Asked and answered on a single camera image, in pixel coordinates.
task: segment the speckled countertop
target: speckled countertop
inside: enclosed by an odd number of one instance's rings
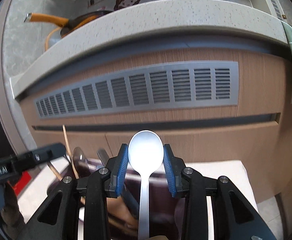
[[[221,0],[158,0],[105,15],[63,38],[12,80],[16,98],[68,60],[132,38],[176,30],[239,31],[287,43],[282,23],[257,9]]]

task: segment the ventilation grille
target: ventilation grille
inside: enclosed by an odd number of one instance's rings
[[[216,99],[230,98],[230,70],[229,68],[215,69]]]
[[[154,103],[157,104],[169,102],[170,99],[167,72],[161,71],[149,73],[149,77]]]
[[[191,101],[189,70],[172,71],[175,101]]]
[[[129,76],[129,84],[133,94],[134,105],[148,105],[145,74]]]
[[[280,11],[279,11],[279,8],[277,6],[277,3],[275,2],[275,0],[270,0],[270,1],[273,4],[273,7],[274,7],[275,12],[276,12],[276,15],[277,15],[277,18],[280,19],[280,20],[282,20],[283,18],[282,18],[282,15],[281,15]]]
[[[209,68],[194,69],[196,100],[212,99],[212,79]]]
[[[41,118],[237,105],[238,63],[151,65],[76,82],[34,101]]]

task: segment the wooden handle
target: wooden handle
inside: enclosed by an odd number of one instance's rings
[[[42,13],[28,13],[24,22],[46,22],[53,23],[58,27],[64,27],[68,23],[68,19],[63,17],[57,17],[54,15],[42,14]]]

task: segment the white tile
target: white tile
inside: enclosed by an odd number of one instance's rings
[[[267,223],[277,240],[284,240],[283,225],[281,217],[278,216]]]
[[[259,215],[267,223],[279,216],[279,209],[275,197],[257,204]]]

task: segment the metal spoon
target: metal spoon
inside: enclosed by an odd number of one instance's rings
[[[87,177],[91,174],[87,158],[80,147],[76,147],[73,151],[74,167],[80,178]]]
[[[128,159],[141,176],[138,240],[149,238],[149,177],[163,162],[164,148],[159,136],[152,131],[136,133],[128,146]]]

